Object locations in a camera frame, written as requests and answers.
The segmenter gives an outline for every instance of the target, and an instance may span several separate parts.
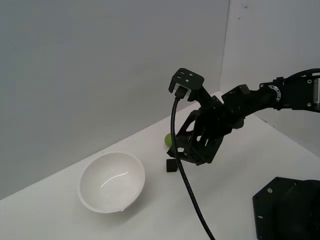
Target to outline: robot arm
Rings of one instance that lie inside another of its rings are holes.
[[[244,125],[246,116],[259,110],[273,108],[292,109],[320,113],[320,68],[298,72],[288,78],[278,77],[264,82],[258,90],[249,90],[239,85],[222,96],[223,103],[211,97],[203,87],[204,78],[185,68],[180,68],[172,77],[169,91],[179,86],[188,89],[188,101],[197,101],[200,108],[190,113],[176,135],[182,160],[196,165],[211,163],[225,135]],[[194,122],[194,128],[187,131]],[[174,156],[171,147],[167,152]]]

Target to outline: tennis ball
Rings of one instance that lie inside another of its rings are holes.
[[[171,148],[172,146],[172,141],[171,141],[171,134],[168,133],[167,135],[165,135],[164,137],[164,143],[165,145],[167,145],[169,148]]]

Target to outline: bowl rim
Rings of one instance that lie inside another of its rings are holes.
[[[82,181],[82,178],[84,176],[84,173],[86,172],[86,170],[89,168],[89,166],[91,164],[93,164],[96,160],[102,158],[103,156],[105,155],[109,155],[109,154],[125,154],[125,155],[128,155],[130,157],[132,157],[140,166],[141,170],[142,170],[142,184],[139,188],[139,190],[136,192],[136,194],[132,197],[132,199],[130,199],[128,201],[128,203],[125,204],[125,206],[123,206],[122,208],[114,208],[114,209],[109,209],[109,210],[102,210],[102,209],[97,209],[93,206],[91,206],[90,204],[88,204],[84,198],[82,197],[82,193],[81,193],[81,181]],[[99,155],[97,156],[96,158],[94,158],[86,167],[85,169],[83,170],[82,174],[81,174],[81,177],[79,179],[79,182],[78,182],[78,187],[77,187],[77,193],[78,193],[78,197],[80,199],[80,201],[82,202],[82,204],[90,209],[91,211],[93,212],[96,212],[96,213],[101,213],[101,214],[110,214],[110,213],[116,213],[116,212],[123,212],[127,207],[129,207],[137,198],[138,196],[140,195],[142,189],[144,188],[144,185],[145,185],[145,181],[146,181],[146,172],[145,172],[145,168],[142,164],[142,162],[139,160],[139,158],[137,158],[135,155],[129,153],[129,152],[126,152],[126,151],[108,151],[108,152],[104,152],[102,155]]]

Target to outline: black metal plate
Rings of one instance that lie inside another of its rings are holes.
[[[276,240],[273,223],[275,203],[301,180],[276,177],[253,196],[256,236],[259,240]]]

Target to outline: black cable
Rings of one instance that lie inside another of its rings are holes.
[[[204,228],[204,230],[206,231],[206,233],[208,234],[209,238],[211,240],[216,240],[215,237],[213,236],[213,234],[211,233],[202,213],[201,210],[199,208],[199,205],[197,203],[197,200],[195,198],[194,192],[191,189],[190,183],[188,181],[188,178],[186,176],[184,167],[181,163],[181,159],[178,153],[178,146],[177,146],[177,140],[176,140],[176,134],[175,134],[175,121],[176,121],[176,111],[177,111],[177,106],[178,106],[178,102],[179,102],[180,98],[176,97],[173,103],[173,107],[172,107],[172,113],[171,113],[171,124],[170,124],[170,128],[171,128],[171,140],[172,140],[172,147],[173,147],[173,152],[174,152],[174,157],[176,160],[176,164],[178,165],[179,171],[181,173],[182,179],[184,181],[185,187],[189,193],[189,196],[191,198],[192,204],[194,206],[194,209],[196,211],[196,214],[198,215],[200,222]]]

